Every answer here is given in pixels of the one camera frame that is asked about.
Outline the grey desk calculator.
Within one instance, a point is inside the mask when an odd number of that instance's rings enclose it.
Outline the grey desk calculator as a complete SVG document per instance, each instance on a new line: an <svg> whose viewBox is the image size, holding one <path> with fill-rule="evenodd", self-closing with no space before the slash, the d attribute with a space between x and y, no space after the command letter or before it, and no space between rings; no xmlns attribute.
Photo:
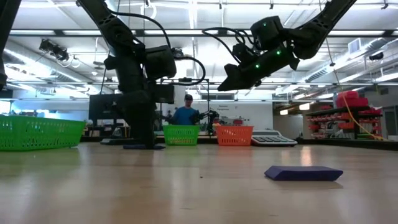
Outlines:
<svg viewBox="0 0 398 224"><path fill-rule="evenodd" d="M255 130L252 132L251 144L253 146L296 146L297 141L281 135L273 129Z"/></svg>

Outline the orange plastic basket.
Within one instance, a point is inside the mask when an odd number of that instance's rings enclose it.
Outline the orange plastic basket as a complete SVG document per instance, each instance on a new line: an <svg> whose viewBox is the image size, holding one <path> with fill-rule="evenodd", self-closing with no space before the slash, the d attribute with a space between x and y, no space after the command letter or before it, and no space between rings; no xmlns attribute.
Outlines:
<svg viewBox="0 0 398 224"><path fill-rule="evenodd" d="M216 136L220 146L250 146L253 126L217 126Z"/></svg>

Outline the person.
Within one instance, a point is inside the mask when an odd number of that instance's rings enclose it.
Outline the person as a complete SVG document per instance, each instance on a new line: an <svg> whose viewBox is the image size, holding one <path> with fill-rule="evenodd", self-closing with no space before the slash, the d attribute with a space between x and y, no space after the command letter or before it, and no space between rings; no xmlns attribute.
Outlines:
<svg viewBox="0 0 398 224"><path fill-rule="evenodd" d="M184 106L178 108L174 113L173 121L176 125L194 125L193 117L198 111L192 108L193 96L186 94L184 102Z"/></svg>

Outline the shelf with red bins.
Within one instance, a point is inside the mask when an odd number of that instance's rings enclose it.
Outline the shelf with red bins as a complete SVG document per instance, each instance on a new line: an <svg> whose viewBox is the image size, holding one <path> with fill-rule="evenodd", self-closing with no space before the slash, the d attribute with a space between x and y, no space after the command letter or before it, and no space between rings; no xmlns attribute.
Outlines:
<svg viewBox="0 0 398 224"><path fill-rule="evenodd" d="M305 117L312 139L382 139L382 110L372 107L357 91L343 91L334 105L323 105Z"/></svg>

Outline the green plastic basket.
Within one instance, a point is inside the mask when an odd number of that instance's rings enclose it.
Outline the green plastic basket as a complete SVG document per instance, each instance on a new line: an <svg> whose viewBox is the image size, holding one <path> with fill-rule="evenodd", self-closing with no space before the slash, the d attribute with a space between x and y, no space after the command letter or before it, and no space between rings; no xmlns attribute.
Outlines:
<svg viewBox="0 0 398 224"><path fill-rule="evenodd" d="M0 151L36 151L74 147L85 122L33 116L0 116Z"/></svg>
<svg viewBox="0 0 398 224"><path fill-rule="evenodd" d="M163 126L165 143L168 146L196 146L200 127L196 125Z"/></svg>

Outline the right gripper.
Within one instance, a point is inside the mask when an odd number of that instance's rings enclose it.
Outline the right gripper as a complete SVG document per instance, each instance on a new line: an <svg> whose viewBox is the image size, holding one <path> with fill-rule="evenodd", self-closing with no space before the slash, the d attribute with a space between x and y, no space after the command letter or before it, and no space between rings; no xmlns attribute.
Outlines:
<svg viewBox="0 0 398 224"><path fill-rule="evenodd" d="M243 90L253 87L260 79L289 66L296 70L300 60L293 54L292 41L278 16L271 16L255 22L251 28L255 47L262 54L255 56L241 69L233 64L224 66L226 79L217 88L218 91Z"/></svg>

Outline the black overhead frame bar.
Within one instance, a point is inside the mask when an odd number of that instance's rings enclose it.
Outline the black overhead frame bar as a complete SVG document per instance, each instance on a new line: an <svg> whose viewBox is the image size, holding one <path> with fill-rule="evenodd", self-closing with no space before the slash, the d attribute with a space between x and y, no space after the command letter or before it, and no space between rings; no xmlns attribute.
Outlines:
<svg viewBox="0 0 398 224"><path fill-rule="evenodd" d="M162 37L161 30L132 30L137 37ZM169 29L165 33L170 37L201 37L203 33L200 29ZM40 29L13 29L10 36L21 37L101 37L99 30L40 30ZM328 38L367 38L367 37L398 37L398 29L395 30L333 30L328 34Z"/></svg>

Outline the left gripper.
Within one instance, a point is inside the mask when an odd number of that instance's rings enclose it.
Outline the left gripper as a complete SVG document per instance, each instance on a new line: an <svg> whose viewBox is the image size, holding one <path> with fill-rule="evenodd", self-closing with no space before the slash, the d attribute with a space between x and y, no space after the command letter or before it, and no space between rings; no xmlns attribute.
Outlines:
<svg viewBox="0 0 398 224"><path fill-rule="evenodd" d="M145 90L136 90L123 93L119 97L119 107L123 118L128 124L148 124L143 128L143 142L139 126L132 126L133 144L142 144L146 147L155 145L153 124L149 124L154 114L155 104L150 94Z"/></svg>

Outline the black monitor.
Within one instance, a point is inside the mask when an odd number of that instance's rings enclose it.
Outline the black monitor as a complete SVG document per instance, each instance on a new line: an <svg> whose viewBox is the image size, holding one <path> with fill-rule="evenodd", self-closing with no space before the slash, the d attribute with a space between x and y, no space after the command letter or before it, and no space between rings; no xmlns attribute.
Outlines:
<svg viewBox="0 0 398 224"><path fill-rule="evenodd" d="M88 119L122 119L121 108L118 99L122 94L90 95Z"/></svg>

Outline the white pillar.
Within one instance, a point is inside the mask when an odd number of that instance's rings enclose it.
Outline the white pillar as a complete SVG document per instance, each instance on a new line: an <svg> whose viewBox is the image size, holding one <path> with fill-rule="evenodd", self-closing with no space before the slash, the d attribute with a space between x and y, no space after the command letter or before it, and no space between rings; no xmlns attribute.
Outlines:
<svg viewBox="0 0 398 224"><path fill-rule="evenodd" d="M175 86L175 95L174 95L174 108L177 111L179 108L185 105L185 95L186 95L186 87L185 86Z"/></svg>

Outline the blue-purple eraser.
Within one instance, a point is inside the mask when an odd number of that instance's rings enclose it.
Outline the blue-purple eraser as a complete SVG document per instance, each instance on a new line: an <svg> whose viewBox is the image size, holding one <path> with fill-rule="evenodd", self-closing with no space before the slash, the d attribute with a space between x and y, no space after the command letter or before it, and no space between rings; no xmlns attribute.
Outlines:
<svg viewBox="0 0 398 224"><path fill-rule="evenodd" d="M336 181L342 170L325 166L271 166L264 175L274 181Z"/></svg>

